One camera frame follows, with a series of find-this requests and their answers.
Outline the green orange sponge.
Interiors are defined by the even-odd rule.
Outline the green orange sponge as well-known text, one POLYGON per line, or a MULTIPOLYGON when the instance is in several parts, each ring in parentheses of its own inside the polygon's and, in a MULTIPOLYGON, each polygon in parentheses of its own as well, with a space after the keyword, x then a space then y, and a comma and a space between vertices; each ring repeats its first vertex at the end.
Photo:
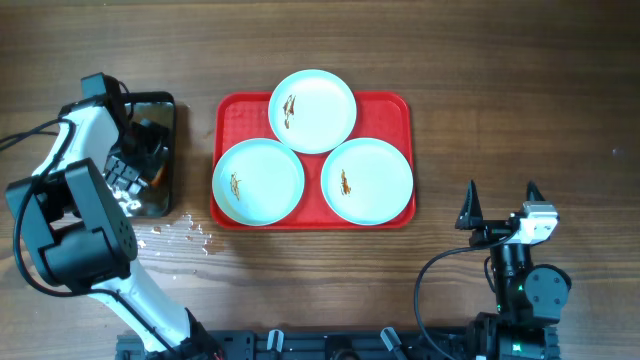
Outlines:
POLYGON ((166 173, 167 173, 167 162, 163 162, 162 165, 155 172, 155 174, 152 177, 152 179, 150 180, 149 184, 153 188, 160 187, 164 183, 164 181, 166 179, 166 173))

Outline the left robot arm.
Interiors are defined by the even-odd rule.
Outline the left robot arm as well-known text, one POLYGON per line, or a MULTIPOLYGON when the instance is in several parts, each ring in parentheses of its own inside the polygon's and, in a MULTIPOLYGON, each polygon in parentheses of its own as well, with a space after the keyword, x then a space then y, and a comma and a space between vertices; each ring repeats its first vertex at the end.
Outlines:
POLYGON ((63 106, 44 162, 5 192, 25 281, 58 298, 89 296, 139 336, 149 359, 220 359, 217 341, 138 260, 127 201, 143 217, 171 208, 177 108, 164 91, 112 78, 63 106))

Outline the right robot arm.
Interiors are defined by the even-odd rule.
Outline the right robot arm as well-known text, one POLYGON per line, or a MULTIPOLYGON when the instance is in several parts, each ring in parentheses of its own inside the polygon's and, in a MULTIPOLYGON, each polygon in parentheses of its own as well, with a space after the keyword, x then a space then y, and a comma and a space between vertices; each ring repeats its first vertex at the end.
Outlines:
POLYGON ((483 218, 476 185, 468 185, 455 228, 470 230, 473 250, 488 250, 496 312, 480 313, 467 327, 466 359, 558 359, 555 326, 572 282, 556 266, 533 263, 531 250, 551 238, 559 223, 555 206, 535 183, 506 220, 483 218))

